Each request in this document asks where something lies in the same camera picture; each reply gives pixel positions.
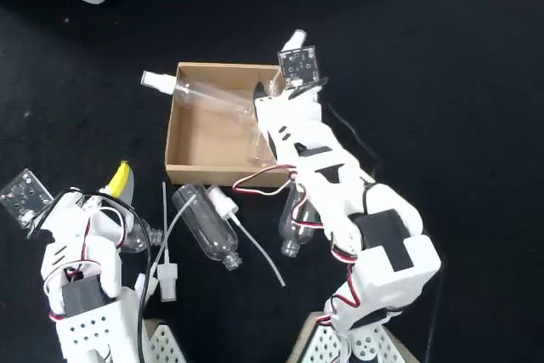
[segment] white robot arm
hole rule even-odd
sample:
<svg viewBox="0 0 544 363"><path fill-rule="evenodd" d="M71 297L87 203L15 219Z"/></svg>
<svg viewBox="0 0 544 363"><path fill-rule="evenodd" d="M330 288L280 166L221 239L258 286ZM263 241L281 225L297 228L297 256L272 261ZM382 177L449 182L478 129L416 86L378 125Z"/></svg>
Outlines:
<svg viewBox="0 0 544 363"><path fill-rule="evenodd" d="M256 89L255 112L276 163L290 169L302 201L320 215L322 224L301 225L322 228L332 255L348 265L348 281L318 319L345 335L398 315L439 270L440 259L423 234L419 212L363 171L321 122L317 94L323 85L317 79L275 97Z"/></svg>
<svg viewBox="0 0 544 363"><path fill-rule="evenodd" d="M0 194L29 236L36 230L53 236L42 261L43 290L69 363L150 361L142 299L122 287L120 248L138 251L139 232L146 228L129 206L132 194L126 162L108 186L90 196L71 188L53 199L29 170Z"/></svg>

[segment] black cable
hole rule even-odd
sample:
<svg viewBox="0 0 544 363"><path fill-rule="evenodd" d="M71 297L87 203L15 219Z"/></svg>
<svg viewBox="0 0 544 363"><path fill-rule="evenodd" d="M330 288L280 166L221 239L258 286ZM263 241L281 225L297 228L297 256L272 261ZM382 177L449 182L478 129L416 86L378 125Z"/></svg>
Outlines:
<svg viewBox="0 0 544 363"><path fill-rule="evenodd" d="M357 142L357 145L359 145L361 148L363 148L366 153L368 153L372 160L376 162L376 165L372 168L371 172L370 172L370 175L375 179L376 178L376 172L378 170L378 168L380 168L381 166L381 163L380 163L380 158L379 156L376 154L376 152L369 146L367 145L363 139L361 139L361 137L359 136L359 134L357 133L357 131L355 130L355 128L353 127L353 125L351 125L348 120L346 120L343 116L341 116L337 110L335 110L332 105L328 102L324 103L324 106L334 115L335 118L337 118L337 120L342 123L344 125L344 127L346 127L347 129L349 129L349 131L353 134L354 138L355 138L355 142Z"/></svg>
<svg viewBox="0 0 544 363"><path fill-rule="evenodd" d="M150 240L150 233L145 228L145 224L140 218L140 216L134 211L134 209L129 206L124 201L121 201L117 199L116 197L106 195L106 193L93 193L92 196L99 196L104 197L105 199L113 201L115 204L118 204L119 206L127 209L133 216L134 220L139 223L139 225L142 227L142 231L144 232L144 241L145 241L145 252L146 252L146 263L145 263L145 279L144 279L144 290L142 291L142 295L139 300L139 307L138 307L138 357L139 357L139 363L145 363L144 358L144 346L142 341L142 329L144 328L144 309L145 309L145 298L147 294L147 288L150 284L150 275L151 275L151 240Z"/></svg>

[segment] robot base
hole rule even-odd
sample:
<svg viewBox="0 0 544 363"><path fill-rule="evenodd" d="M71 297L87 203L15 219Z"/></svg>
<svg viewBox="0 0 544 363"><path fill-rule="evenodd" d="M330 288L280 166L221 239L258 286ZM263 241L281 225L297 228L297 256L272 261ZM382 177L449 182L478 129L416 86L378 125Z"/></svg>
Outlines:
<svg viewBox="0 0 544 363"><path fill-rule="evenodd" d="M340 354L340 340L330 327L318 326L314 312L304 322L287 363L332 363ZM350 362L417 363L417 359L382 325L362 327L350 335Z"/></svg>

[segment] bottle neck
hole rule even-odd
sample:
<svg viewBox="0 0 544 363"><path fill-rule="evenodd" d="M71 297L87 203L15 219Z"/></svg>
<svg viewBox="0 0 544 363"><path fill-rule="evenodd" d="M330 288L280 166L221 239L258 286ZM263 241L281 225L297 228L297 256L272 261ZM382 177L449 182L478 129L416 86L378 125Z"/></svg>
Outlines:
<svg viewBox="0 0 544 363"><path fill-rule="evenodd" d="M238 268L241 265L241 258L238 252L231 252L223 258L223 265L229 271Z"/></svg>

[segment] plastic tube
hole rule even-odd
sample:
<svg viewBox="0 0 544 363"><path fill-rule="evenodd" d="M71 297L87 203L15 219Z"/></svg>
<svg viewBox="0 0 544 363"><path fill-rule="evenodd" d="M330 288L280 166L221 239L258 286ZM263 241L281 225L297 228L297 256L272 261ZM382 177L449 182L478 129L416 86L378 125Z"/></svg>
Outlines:
<svg viewBox="0 0 544 363"><path fill-rule="evenodd" d="M189 207L189 205L196 199L196 195L193 195L190 197L190 199L179 209L177 214L174 216L172 223L170 223L170 226L168 227L168 231L164 236L164 241L162 242L161 248L159 248L159 252L156 255L155 262L151 266L151 274L150 276L153 276L156 271L156 266L159 264L159 260L161 259L162 252L164 251L164 248L167 244L168 237L170 236L170 233L172 233L173 226L176 225L181 215L184 213L185 209Z"/></svg>

